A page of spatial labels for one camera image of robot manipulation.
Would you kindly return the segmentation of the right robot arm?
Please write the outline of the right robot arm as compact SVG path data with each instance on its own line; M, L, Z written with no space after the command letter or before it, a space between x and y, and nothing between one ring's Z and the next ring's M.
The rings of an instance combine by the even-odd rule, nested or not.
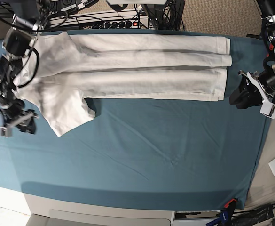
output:
M59 28L69 17L67 11L52 11L49 0L8 0L7 4L14 15L11 22L0 16L0 21L10 26L2 43L5 53L0 57L0 134L4 137L10 137L13 128L35 134L34 120L38 114L32 109L24 110L25 103L16 98L15 91L27 86L37 74L40 56L35 44L41 33L54 29L48 25L50 19L63 16L56 26ZM32 77L24 84L15 85L14 79L26 66L23 59L29 60L32 54L36 56Z

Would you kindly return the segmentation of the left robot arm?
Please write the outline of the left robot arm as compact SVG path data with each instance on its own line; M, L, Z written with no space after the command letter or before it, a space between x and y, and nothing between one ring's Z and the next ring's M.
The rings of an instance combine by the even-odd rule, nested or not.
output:
M263 60L264 71L261 73L239 71L241 82L229 97L229 103L237 109L261 106L264 100L272 103L275 98L275 0L258 0L256 5L262 19L261 35L268 55Z

